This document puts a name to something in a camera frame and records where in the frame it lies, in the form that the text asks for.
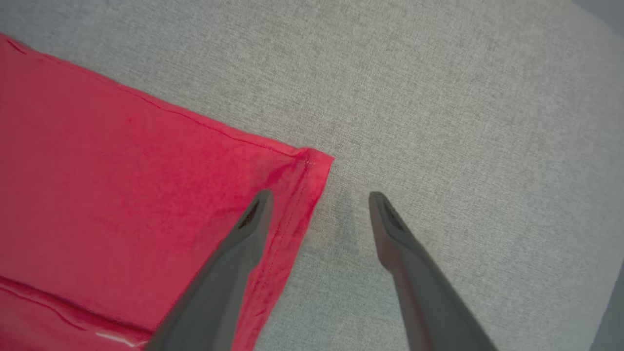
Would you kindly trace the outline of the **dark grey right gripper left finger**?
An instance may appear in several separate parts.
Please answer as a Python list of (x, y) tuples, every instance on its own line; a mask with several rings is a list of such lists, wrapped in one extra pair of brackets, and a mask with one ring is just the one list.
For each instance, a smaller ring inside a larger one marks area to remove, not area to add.
[(148, 351), (231, 350), (248, 277), (264, 253), (272, 213), (273, 193), (263, 189), (164, 317)]

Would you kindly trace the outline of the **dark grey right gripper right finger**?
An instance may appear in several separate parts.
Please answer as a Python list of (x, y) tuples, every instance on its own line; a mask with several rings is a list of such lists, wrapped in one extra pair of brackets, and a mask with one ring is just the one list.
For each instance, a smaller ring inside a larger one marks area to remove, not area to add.
[(369, 196), (377, 257), (394, 280), (411, 351), (494, 351), (496, 346), (424, 246), (380, 192)]

